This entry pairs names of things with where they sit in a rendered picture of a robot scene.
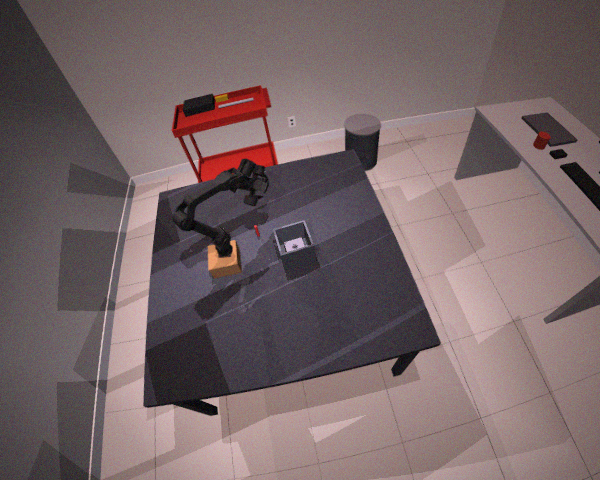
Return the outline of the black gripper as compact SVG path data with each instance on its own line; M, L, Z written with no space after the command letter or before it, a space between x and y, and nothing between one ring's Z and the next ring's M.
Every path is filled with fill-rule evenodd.
M258 200L259 198L263 197L263 196L261 196L261 195L254 195L254 193L255 193L255 191L256 191L256 190L255 190L255 191L253 191L253 190L251 189L251 186L252 186L252 185L254 185L254 182L255 182L255 181L254 181L254 179L255 179L255 178L257 178L257 177L258 177L258 175L259 175L260 177L267 178L267 177L264 175L264 169L265 169L265 166L262 166L262 165L258 165L258 164L256 164L256 166L255 166L255 168L254 168L254 170L253 170L253 177L252 177L252 178L249 178L249 177L247 177L247 178L249 179L249 186L248 186L248 188L247 188L247 189L245 189L245 190L247 190L247 191L251 191L251 192L250 192L250 194L249 194L249 195L245 195L245 200L244 200L244 202L245 202L246 204L248 204L248 205L255 206L255 205L256 205L256 203L257 203L257 200Z

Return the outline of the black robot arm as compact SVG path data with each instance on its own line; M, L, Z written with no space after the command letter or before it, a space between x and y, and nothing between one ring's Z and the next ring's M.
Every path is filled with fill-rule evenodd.
M184 231L194 230L213 238L212 242L218 253L218 258L231 257L233 246L231 246L230 234L223 227L218 225L213 228L198 220L194 220L195 209L201 202L218 192L231 190L233 193L236 193L237 189L247 189L249 186L249 179L247 177L251 176L255 166L256 163L254 161L242 159L237 169L232 168L223 171L212 182L206 184L206 186L190 195L186 195L183 201L177 206L176 212L173 215L173 221L176 226ZM254 181L254 185L251 186L251 189L253 191L257 190L265 193L269 183L268 179L257 177ZM186 207L187 212L185 213L184 210Z

